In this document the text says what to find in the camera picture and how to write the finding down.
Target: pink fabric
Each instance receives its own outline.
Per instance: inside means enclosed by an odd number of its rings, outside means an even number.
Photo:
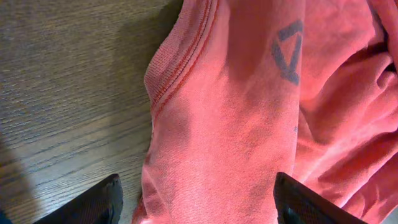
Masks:
[[[136,220],[275,223],[283,171],[381,222],[398,203],[394,62],[393,0],[184,1],[146,73]]]

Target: black object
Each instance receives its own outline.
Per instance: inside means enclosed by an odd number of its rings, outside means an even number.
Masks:
[[[366,224],[283,172],[277,173],[274,199],[279,224]]]
[[[119,175],[112,174],[36,224],[116,224],[123,208]]]

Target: wooden table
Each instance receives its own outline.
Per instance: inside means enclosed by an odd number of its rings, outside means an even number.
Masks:
[[[0,3],[0,208],[32,223],[118,173],[130,223],[150,143],[146,67],[182,0]]]

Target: wood grain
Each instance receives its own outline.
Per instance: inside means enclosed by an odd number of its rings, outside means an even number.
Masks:
[[[118,173],[129,223],[150,143],[143,78],[182,0],[0,5],[0,207],[32,223]]]

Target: printed logo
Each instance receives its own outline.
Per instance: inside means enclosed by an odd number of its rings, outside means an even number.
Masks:
[[[280,74],[281,77],[292,82],[295,85],[299,85],[300,77],[296,72],[296,68],[299,62],[300,50],[302,45],[303,22],[301,20],[297,20],[291,23],[289,26],[281,29],[278,32],[278,38],[279,41],[282,43],[296,33],[298,33],[296,37],[296,44],[294,46],[294,51],[289,64],[286,63],[285,57],[279,47],[277,40],[274,40],[274,42],[272,43],[271,53],[277,66],[282,71]]]

